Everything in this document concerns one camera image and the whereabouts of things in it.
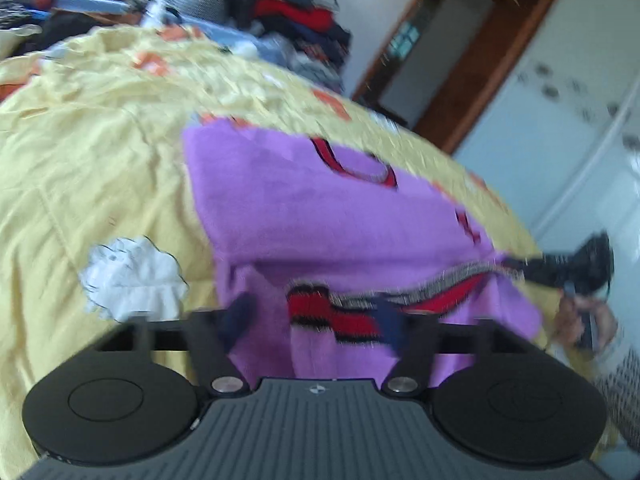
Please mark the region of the person's right hand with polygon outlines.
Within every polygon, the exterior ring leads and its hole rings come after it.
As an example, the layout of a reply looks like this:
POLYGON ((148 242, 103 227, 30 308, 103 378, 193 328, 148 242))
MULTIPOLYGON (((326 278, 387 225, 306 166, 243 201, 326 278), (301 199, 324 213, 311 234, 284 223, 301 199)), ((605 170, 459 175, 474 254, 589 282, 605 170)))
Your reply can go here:
POLYGON ((564 348, 602 352, 613 341, 618 322, 600 298, 564 294, 554 318, 554 339, 564 348))

